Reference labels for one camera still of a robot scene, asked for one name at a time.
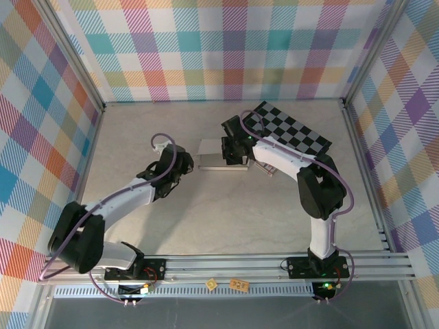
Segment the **white paper box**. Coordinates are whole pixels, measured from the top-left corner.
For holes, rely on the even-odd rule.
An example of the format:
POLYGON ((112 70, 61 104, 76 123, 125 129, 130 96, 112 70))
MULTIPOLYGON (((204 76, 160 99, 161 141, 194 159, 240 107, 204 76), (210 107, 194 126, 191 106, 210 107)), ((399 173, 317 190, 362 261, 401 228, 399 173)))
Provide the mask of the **white paper box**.
POLYGON ((247 171, 248 164, 226 164, 221 139, 202 139, 198 148, 198 168, 206 171, 247 171))

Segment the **playing card box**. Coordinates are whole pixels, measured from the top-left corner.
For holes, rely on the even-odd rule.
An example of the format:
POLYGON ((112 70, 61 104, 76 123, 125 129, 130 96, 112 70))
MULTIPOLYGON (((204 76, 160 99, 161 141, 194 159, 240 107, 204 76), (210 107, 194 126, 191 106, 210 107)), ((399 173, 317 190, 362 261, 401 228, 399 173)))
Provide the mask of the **playing card box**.
POLYGON ((257 168, 259 168, 260 170, 262 170, 264 173, 269 175, 270 177, 272 177, 276 173, 276 168, 271 166, 271 165, 269 165, 269 164, 265 164, 265 163, 256 161, 254 163, 254 165, 257 168))

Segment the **black grey folding chessboard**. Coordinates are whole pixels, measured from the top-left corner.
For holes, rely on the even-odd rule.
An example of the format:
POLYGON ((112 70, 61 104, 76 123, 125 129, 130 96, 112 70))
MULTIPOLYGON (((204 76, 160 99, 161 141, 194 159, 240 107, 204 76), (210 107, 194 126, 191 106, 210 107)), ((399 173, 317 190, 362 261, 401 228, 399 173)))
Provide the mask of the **black grey folding chessboard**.
POLYGON ((331 141, 266 101, 254 111, 262 118, 267 134, 297 151, 318 156, 325 154, 332 145, 331 141))

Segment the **black connector board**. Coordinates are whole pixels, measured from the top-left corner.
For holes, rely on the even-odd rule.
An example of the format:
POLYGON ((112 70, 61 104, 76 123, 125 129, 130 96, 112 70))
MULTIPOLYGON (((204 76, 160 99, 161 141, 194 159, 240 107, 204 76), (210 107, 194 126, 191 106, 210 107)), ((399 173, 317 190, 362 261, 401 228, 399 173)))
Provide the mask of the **black connector board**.
POLYGON ((155 286, 151 283, 141 286, 124 286, 119 285, 117 288, 118 295, 146 295, 154 290, 155 286))
POLYGON ((314 299, 325 300, 331 299, 336 293, 336 283, 334 282, 313 282, 312 283, 314 299))

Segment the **aluminium side rail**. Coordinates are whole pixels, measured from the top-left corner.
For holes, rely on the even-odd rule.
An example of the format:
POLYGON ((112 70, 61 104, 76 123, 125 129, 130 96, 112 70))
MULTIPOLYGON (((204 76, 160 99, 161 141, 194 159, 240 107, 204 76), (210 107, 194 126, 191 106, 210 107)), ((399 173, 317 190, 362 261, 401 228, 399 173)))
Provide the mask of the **aluminium side rail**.
POLYGON ((349 105, 346 104, 346 101, 341 98, 338 99, 338 103, 340 105, 340 110, 348 130, 348 135, 351 140, 351 144, 353 146, 354 154, 356 157, 356 161, 359 167, 359 171, 361 173, 362 182, 364 188, 366 190, 366 195, 368 197, 368 202, 371 207, 371 211, 373 214, 373 218, 375 220, 375 224, 377 227, 377 231, 379 233, 381 244, 383 246, 383 250, 385 252, 394 252, 394 246, 392 242, 392 237, 388 234, 387 223, 385 222, 383 211, 381 209, 381 204, 378 200, 378 197, 375 193, 375 187, 372 181, 372 176, 370 173, 370 169, 368 167, 368 163, 366 157, 363 153, 363 149, 361 147, 359 135, 355 129, 354 121, 350 112, 349 105))
POLYGON ((89 145, 86 162, 83 168, 83 172, 78 180, 77 191, 75 192, 75 199, 68 203, 62 210, 59 224, 56 228, 56 235, 59 239, 59 248, 57 254, 62 254, 65 247, 69 244, 69 241, 75 235, 76 230, 79 228, 82 222, 81 214, 84 214, 84 210, 80 210, 82 205, 82 199, 88 180, 88 175, 93 161, 95 148, 97 146, 99 132, 102 126, 105 111, 101 112, 97 118, 97 125, 95 127, 94 135, 89 145))

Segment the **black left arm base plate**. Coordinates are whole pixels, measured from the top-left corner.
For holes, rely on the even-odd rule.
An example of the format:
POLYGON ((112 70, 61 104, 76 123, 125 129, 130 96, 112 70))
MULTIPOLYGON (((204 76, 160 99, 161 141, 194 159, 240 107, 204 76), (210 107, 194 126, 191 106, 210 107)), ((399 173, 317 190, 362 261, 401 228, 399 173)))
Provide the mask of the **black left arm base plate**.
POLYGON ((104 274, 105 280, 138 280, 153 281, 163 280, 165 277, 166 259, 143 258, 138 259, 128 269, 108 268, 104 274))

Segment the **aluminium mounting rail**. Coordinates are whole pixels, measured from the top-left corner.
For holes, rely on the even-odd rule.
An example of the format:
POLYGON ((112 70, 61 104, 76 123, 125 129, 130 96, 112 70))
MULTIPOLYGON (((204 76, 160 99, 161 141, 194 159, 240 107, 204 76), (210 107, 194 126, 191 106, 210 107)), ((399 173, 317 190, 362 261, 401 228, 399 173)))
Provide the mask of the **aluminium mounting rail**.
MULTIPOLYGON (((405 253, 353 252, 349 271, 356 281, 414 280, 415 273, 405 253)), ((254 283, 288 282, 287 254, 168 255, 163 284, 204 284, 213 278, 219 284, 232 278, 254 283)))

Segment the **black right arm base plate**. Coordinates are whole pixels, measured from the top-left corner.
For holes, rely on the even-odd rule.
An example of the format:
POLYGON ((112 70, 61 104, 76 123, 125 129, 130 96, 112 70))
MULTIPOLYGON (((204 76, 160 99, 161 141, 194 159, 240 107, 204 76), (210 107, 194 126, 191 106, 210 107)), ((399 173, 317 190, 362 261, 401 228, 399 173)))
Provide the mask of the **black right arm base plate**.
POLYGON ((329 260, 309 256, 289 257, 287 272, 289 279, 338 279, 350 276, 347 260, 343 256, 329 260))

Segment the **aluminium frame post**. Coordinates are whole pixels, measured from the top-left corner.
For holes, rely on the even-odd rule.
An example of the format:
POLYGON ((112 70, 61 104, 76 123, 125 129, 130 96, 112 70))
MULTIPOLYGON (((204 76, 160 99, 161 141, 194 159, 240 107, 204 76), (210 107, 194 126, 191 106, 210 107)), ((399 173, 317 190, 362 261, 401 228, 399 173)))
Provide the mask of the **aluminium frame post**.
POLYGON ((82 83, 87 95, 91 98, 91 101, 99 109, 101 113, 105 112, 106 104, 102 99, 96 85, 94 84, 91 76, 82 60, 80 55, 76 51, 68 33, 63 27, 56 11, 53 9, 50 0, 31 0, 36 7, 38 13, 41 15, 42 20, 48 26, 51 35, 57 42, 61 52, 63 52, 67 62, 72 66, 73 71, 77 75, 79 81, 82 83))
POLYGON ((352 82, 349 84, 349 89, 346 91, 340 101, 344 108, 348 108, 358 92, 361 90, 367 76, 369 75, 374 63, 377 61, 390 35, 394 31, 396 24, 404 13, 410 0, 392 0, 388 6, 389 9, 384 16, 379 29, 374 33, 368 52, 364 56, 364 60, 359 66, 356 74, 354 74, 352 82))

